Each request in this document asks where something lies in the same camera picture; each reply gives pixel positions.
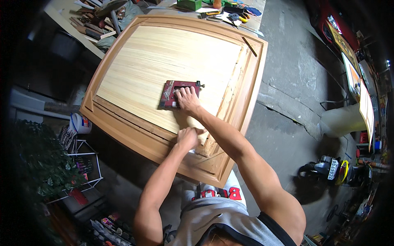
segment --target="red car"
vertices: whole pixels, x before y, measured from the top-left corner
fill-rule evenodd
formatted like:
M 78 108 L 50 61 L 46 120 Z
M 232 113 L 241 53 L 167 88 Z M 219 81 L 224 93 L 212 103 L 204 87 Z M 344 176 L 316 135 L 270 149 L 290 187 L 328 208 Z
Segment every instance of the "red car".
M 348 42 L 350 47 L 357 52 L 360 44 L 357 40 L 353 23 L 349 16 L 340 8 L 340 0 L 306 0 L 311 17 L 310 24 L 323 34 L 328 43 L 332 43 L 334 38 L 331 35 L 327 21 L 338 31 Z

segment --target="hand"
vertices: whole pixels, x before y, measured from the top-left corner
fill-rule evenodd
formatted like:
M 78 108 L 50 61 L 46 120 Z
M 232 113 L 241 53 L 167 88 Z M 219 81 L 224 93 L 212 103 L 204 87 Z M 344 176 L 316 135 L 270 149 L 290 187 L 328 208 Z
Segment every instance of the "hand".
M 198 128 L 185 128 L 178 131 L 177 145 L 179 145 L 185 151 L 195 149 L 201 141 L 197 138 L 198 135 L 206 132 L 206 129 Z
M 195 118 L 198 107 L 201 106 L 200 100 L 196 95 L 194 87 L 181 88 L 176 90 L 180 108 L 189 116 Z

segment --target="green leaves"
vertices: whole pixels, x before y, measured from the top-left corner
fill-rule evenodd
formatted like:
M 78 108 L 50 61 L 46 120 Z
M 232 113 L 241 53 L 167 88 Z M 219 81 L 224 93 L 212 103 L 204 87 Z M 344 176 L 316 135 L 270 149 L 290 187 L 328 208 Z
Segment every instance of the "green leaves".
M 50 127 L 18 120 L 10 130 L 18 174 L 39 200 L 86 182 Z
M 53 181 L 52 181 L 51 177 L 49 177 L 49 179 L 47 181 L 47 184 L 50 185 L 50 186 L 53 186 Z

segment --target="blue container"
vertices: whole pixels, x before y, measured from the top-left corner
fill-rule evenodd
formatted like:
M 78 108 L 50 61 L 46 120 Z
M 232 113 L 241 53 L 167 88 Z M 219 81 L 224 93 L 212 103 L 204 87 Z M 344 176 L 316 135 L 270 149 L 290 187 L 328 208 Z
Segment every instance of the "blue container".
M 375 142 L 375 150 L 379 150 L 382 148 L 382 141 L 376 141 Z

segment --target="license plate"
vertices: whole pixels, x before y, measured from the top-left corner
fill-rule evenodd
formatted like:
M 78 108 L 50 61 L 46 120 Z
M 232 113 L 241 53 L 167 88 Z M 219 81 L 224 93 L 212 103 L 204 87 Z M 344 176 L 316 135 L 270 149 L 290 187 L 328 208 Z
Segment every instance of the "license plate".
M 335 178 L 335 172 L 338 166 L 339 166 L 339 162 L 333 159 L 331 161 L 330 172 L 328 173 L 328 177 L 327 177 L 328 180 L 333 180 Z

